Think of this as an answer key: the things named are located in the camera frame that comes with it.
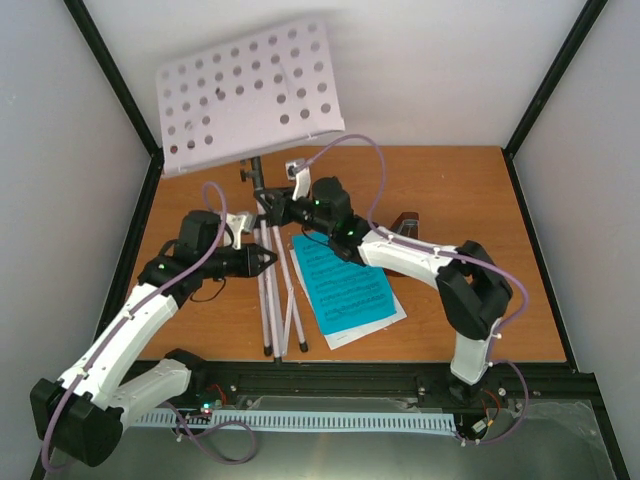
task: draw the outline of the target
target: wooden table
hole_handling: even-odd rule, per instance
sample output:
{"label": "wooden table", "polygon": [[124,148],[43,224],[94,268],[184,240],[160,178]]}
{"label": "wooden table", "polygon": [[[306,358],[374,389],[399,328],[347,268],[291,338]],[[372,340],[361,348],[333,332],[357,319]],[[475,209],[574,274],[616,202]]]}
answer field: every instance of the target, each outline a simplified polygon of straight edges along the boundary
{"label": "wooden table", "polygon": [[[287,185],[284,162],[308,158],[318,149],[301,147],[263,158],[267,187]],[[497,343],[495,358],[515,361],[564,361],[564,353],[520,211],[497,147],[385,147],[387,186],[375,220],[389,226],[402,211],[420,214],[420,238],[439,244],[481,243],[497,265],[520,278],[531,294],[531,306],[510,325]],[[176,238],[180,223],[192,209],[203,209],[201,186],[206,180],[224,189],[230,212],[255,211],[250,182],[241,183],[238,163],[183,177],[161,180],[138,255],[135,276],[157,255],[164,242]],[[365,216],[380,182],[379,160],[372,148],[336,147],[312,168],[312,178],[336,175],[350,193],[353,208]],[[213,205],[219,205],[216,198]],[[300,227],[282,229],[285,248]],[[309,343],[301,353],[292,328],[292,361],[450,361],[454,330],[447,322],[439,295],[412,278],[389,281],[407,318],[337,350],[329,350],[287,258],[300,315]],[[284,284],[279,277],[283,312]],[[199,298],[215,293],[207,281]],[[509,311],[521,302],[515,293]],[[263,355],[262,327],[256,279],[230,278],[213,302],[187,302],[156,334],[141,358],[161,358],[184,348],[209,360],[269,360]]]}

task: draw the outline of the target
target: purple cable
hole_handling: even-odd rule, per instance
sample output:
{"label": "purple cable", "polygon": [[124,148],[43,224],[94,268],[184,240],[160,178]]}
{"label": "purple cable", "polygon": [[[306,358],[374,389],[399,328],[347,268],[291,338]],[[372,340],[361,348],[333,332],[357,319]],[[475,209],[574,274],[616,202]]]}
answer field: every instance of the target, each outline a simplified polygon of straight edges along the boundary
{"label": "purple cable", "polygon": [[[176,275],[174,278],[172,278],[171,280],[169,280],[165,284],[161,285],[160,287],[155,289],[153,292],[151,292],[149,295],[147,295],[142,300],[140,300],[129,311],[129,313],[132,316],[138,310],[140,310],[144,305],[146,305],[152,298],[156,297],[157,295],[160,295],[167,288],[175,285],[176,283],[178,283],[179,281],[181,281],[185,277],[191,275],[195,270],[200,268],[200,266],[204,262],[206,262],[207,259],[213,254],[214,250],[218,246],[218,243],[220,243],[220,240],[222,239],[222,235],[224,234],[224,230],[225,230],[225,227],[226,227],[226,224],[227,224],[227,199],[224,196],[224,192],[222,191],[222,188],[220,188],[220,186],[217,183],[215,183],[215,182],[206,182],[202,186],[202,196],[204,198],[205,203],[207,204],[207,207],[209,207],[209,209],[211,211],[213,211],[213,209],[211,209],[211,206],[209,205],[209,200],[207,198],[207,191],[209,190],[209,187],[214,187],[218,191],[218,195],[220,196],[220,203],[222,204],[222,209],[221,209],[221,212],[220,212],[221,224],[220,224],[220,227],[218,228],[218,232],[216,234],[216,237],[213,240],[213,243],[211,244],[211,247],[209,247],[209,250],[206,251],[206,253],[202,256],[202,258],[200,258],[200,260],[198,260],[196,263],[194,263],[187,270],[182,272],[180,275]],[[87,360],[87,363],[85,363],[84,366],[82,367],[82,369],[85,372],[88,372],[89,369],[91,367],[93,367],[93,364],[96,362],[98,357],[102,354],[102,352],[105,350],[105,348],[107,348],[107,345],[109,345],[111,340],[113,340],[113,338],[120,331],[120,329],[122,329],[122,327],[124,327],[124,325],[127,323],[127,321],[128,321],[127,317],[122,317],[118,321],[116,326],[109,332],[109,334],[105,337],[105,339],[100,343],[100,345],[98,345],[96,347],[96,349],[93,352],[93,354],[91,355],[91,357],[89,357],[89,359]],[[42,441],[42,448],[40,449],[40,460],[42,461],[42,466],[44,467],[44,469],[49,473],[60,472],[60,471],[64,470],[65,468],[67,468],[71,464],[71,462],[70,462],[70,463],[66,463],[64,465],[60,465],[60,466],[52,465],[51,462],[49,461],[49,449],[50,449],[50,446],[51,446],[51,439],[53,438],[53,432],[55,430],[56,424],[58,423],[58,420],[60,420],[60,416],[62,414],[62,410],[65,408],[65,406],[69,402],[69,398],[71,398],[71,395],[73,394],[75,389],[78,387],[78,385],[80,384],[80,382],[82,381],[83,378],[84,378],[84,375],[83,374],[79,374],[71,382],[71,384],[69,385],[69,388],[67,388],[67,391],[62,395],[62,398],[58,402],[58,405],[56,405],[56,408],[54,409],[53,414],[51,415],[51,419],[49,420],[49,424],[47,425],[47,430],[46,430],[46,432],[44,434],[44,439]]]}
{"label": "purple cable", "polygon": [[[514,423],[513,426],[509,430],[507,430],[503,434],[498,435],[497,437],[492,438],[490,440],[480,440],[480,441],[478,441],[477,445],[493,445],[494,443],[498,443],[498,442],[504,440],[505,438],[513,435],[514,432],[516,430],[518,430],[520,428],[520,426],[522,425],[522,422],[524,421],[524,417],[525,417],[525,415],[527,413],[527,409],[529,408],[529,390],[528,390],[528,387],[527,387],[527,382],[524,380],[524,375],[522,375],[522,372],[516,366],[515,363],[513,363],[513,362],[511,362],[509,360],[498,360],[494,364],[498,365],[500,363],[505,363],[505,364],[509,365],[511,368],[513,368],[513,371],[516,372],[516,375],[520,379],[520,383],[522,384],[522,390],[524,392],[524,406],[522,407],[522,412],[520,412],[520,416],[516,420],[516,423]],[[458,432],[455,432],[455,437],[458,440],[460,440],[462,442],[465,442],[465,439],[462,438]]]}
{"label": "purple cable", "polygon": [[[309,168],[316,160],[318,160],[318,158],[320,158],[322,155],[324,155],[325,153],[327,153],[328,150],[330,150],[331,148],[333,148],[334,146],[336,146],[339,143],[342,143],[346,140],[352,140],[352,139],[358,139],[358,140],[363,140],[366,143],[368,143],[369,145],[371,145],[375,150],[376,153],[378,154],[378,157],[380,158],[380,166],[382,167],[382,178],[380,180],[380,187],[378,188],[378,193],[376,194],[376,198],[373,200],[373,203],[371,204],[371,207],[369,208],[369,210],[367,211],[367,222],[369,223],[369,227],[371,228],[371,230],[373,230],[374,232],[376,232],[378,235],[380,235],[383,238],[389,238],[385,233],[383,233],[382,231],[380,231],[380,229],[378,229],[378,227],[375,225],[375,223],[373,223],[373,213],[376,209],[376,207],[378,206],[378,202],[380,202],[380,199],[382,198],[382,193],[384,192],[384,187],[385,184],[387,183],[387,165],[386,165],[386,161],[384,159],[384,154],[382,153],[382,150],[380,149],[380,146],[374,142],[371,138],[365,136],[365,135],[360,135],[359,133],[352,133],[349,135],[344,135],[340,138],[335,139],[334,141],[332,141],[331,143],[329,143],[326,147],[324,147],[322,150],[320,150],[318,153],[316,153],[314,156],[312,156],[309,160],[307,160],[306,162],[304,162],[302,165],[299,165],[298,167],[296,167],[294,169],[294,173],[298,173],[302,170],[304,170],[305,168]],[[412,248],[414,250],[419,250],[422,252],[426,252],[428,254],[431,255],[436,255],[436,251],[427,246],[427,245],[417,245],[415,243],[412,242],[408,242],[406,240],[403,240],[399,235],[393,235],[392,238],[390,238],[391,243],[395,243],[396,245],[401,245],[403,247],[407,247],[407,248]],[[504,270],[502,270],[501,268],[493,265],[492,263],[487,263],[484,262],[482,260],[478,260],[475,258],[471,258],[471,257],[467,257],[464,255],[460,255],[458,253],[452,253],[452,252],[445,252],[445,251],[438,251],[437,255],[441,255],[443,257],[447,257],[447,258],[452,258],[455,260],[460,260],[463,263],[473,263],[474,265],[478,265],[480,267],[486,268],[487,270],[491,270],[492,272],[495,272],[499,275],[502,275],[503,277],[509,279],[516,287],[518,287],[518,289],[520,290],[520,292],[522,292],[522,304],[520,305],[520,308],[518,308],[514,313],[512,313],[508,318],[503,319],[500,324],[498,324],[498,326],[496,327],[494,334],[500,332],[503,328],[505,328],[508,324],[510,324],[511,322],[513,322],[516,318],[518,318],[520,315],[522,315],[524,313],[524,311],[529,307],[529,292],[527,291],[526,287],[522,284],[522,282],[520,280],[518,280],[516,277],[514,277],[513,275],[511,275],[509,272],[506,272]],[[491,338],[491,340],[489,341],[489,348],[487,350],[487,360],[490,358],[491,356],[491,351],[493,350],[493,338]]]}
{"label": "purple cable", "polygon": [[[255,432],[251,430],[251,427],[249,427],[249,425],[247,425],[246,423],[241,422],[239,420],[229,420],[227,422],[222,422],[222,423],[219,423],[218,425],[214,425],[211,428],[207,428],[203,432],[194,434],[191,431],[191,428],[189,427],[189,423],[182,416],[182,414],[178,411],[176,407],[171,405],[169,402],[165,402],[162,405],[173,410],[173,413],[175,413],[176,418],[178,419],[178,422],[180,423],[180,425],[182,425],[182,427],[187,432],[187,436],[189,437],[189,439],[200,449],[202,453],[204,453],[209,458],[212,458],[216,462],[222,463],[223,465],[241,465],[243,463],[247,463],[249,460],[251,460],[253,457],[256,456],[256,453],[258,452],[258,440],[256,438]],[[244,428],[247,432],[249,432],[249,436],[251,437],[251,448],[249,449],[249,453],[247,453],[244,457],[238,460],[225,458],[213,451],[207,450],[205,446],[200,442],[200,440],[198,440],[199,438],[203,438],[203,437],[206,437],[207,435],[211,435],[212,433],[215,433],[223,429],[224,427],[228,427],[229,425],[238,425]]]}

